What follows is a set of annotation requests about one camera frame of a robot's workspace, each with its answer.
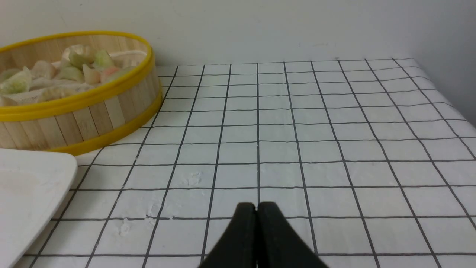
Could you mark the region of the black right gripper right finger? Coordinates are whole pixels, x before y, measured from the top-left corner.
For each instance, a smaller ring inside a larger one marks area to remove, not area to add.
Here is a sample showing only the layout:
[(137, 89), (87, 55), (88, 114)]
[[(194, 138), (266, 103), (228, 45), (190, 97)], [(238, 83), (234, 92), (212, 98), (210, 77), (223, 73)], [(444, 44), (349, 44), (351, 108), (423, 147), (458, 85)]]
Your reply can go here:
[(259, 268), (327, 268), (291, 227), (275, 202), (257, 207)]

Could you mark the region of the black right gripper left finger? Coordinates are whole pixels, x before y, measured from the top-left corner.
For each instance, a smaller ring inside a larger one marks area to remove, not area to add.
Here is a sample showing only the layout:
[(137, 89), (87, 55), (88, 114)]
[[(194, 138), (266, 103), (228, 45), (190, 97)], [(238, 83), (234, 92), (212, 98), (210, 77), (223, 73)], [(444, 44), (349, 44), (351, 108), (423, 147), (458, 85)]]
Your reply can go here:
[(233, 217), (200, 268), (255, 268), (256, 208), (251, 202), (237, 204)]

